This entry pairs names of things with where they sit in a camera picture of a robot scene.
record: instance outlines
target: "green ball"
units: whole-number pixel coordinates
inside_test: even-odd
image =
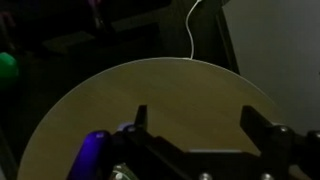
[[[8,53],[0,53],[0,90],[12,86],[19,76],[17,61]]]

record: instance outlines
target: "dark background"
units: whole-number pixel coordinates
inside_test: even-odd
[[[75,6],[71,0],[28,1],[22,1],[23,8],[19,8],[15,4],[19,1],[7,3],[0,0],[0,10],[12,8],[18,15],[26,17],[27,22],[34,23],[39,19],[41,22],[41,19],[61,16],[68,8]],[[50,38],[44,43],[50,50],[62,53],[62,56],[39,58],[31,53],[15,56],[19,62],[20,79],[15,87],[0,95],[0,152],[9,152],[8,156],[12,153],[13,158],[2,158],[2,163],[11,163],[11,167],[19,164],[29,138],[48,110],[92,75],[141,58],[190,56],[185,17],[195,0],[172,0],[170,5],[161,9],[153,6],[150,8],[153,10],[148,12],[148,6],[141,0],[136,0],[139,3],[135,0],[107,1],[110,1],[107,11],[117,32],[117,42],[101,43],[90,34],[78,30]],[[151,1],[161,4],[161,0],[150,0],[149,3]],[[221,11],[222,4],[219,0],[204,0],[193,12],[190,27],[195,43],[194,58],[238,72]],[[143,10],[140,13],[129,13],[132,8],[139,12],[141,7]],[[11,177],[16,173],[7,168],[4,171]]]

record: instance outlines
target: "screw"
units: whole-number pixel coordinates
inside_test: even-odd
[[[209,173],[200,174],[199,180],[212,180],[212,176]]]
[[[288,128],[285,127],[285,126],[281,126],[281,127],[280,127],[280,130],[281,130],[281,132],[287,132],[287,131],[288,131]]]
[[[104,133],[103,132],[100,132],[98,134],[96,134],[96,138],[104,138]]]
[[[274,180],[274,178],[271,176],[271,174],[264,173],[261,176],[261,180]]]
[[[128,127],[128,132],[134,132],[136,130],[136,127],[130,126]]]
[[[123,174],[122,173],[118,173],[115,177],[116,180],[121,180],[123,179]]]
[[[320,139],[320,132],[316,133],[316,137]]]

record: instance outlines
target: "white cable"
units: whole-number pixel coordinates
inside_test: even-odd
[[[187,31],[188,31],[188,34],[189,34],[189,37],[190,37],[190,43],[191,43],[191,56],[190,56],[190,60],[193,59],[193,56],[194,56],[194,42],[193,42],[193,37],[192,37],[192,33],[190,31],[190,27],[189,27],[189,18],[190,18],[190,15],[192,14],[194,8],[197,7],[197,5],[201,2],[202,0],[197,0],[196,3],[194,3],[194,5],[192,6],[192,8],[190,9],[188,15],[187,15],[187,18],[186,18],[186,28],[187,28]]]

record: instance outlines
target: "circular wooden board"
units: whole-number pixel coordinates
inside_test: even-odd
[[[148,131],[188,149],[257,149],[239,126],[243,105],[283,123],[257,87],[201,61],[156,58],[106,70],[74,88],[44,117],[25,150],[19,180],[65,179],[91,131],[115,132],[148,105]]]

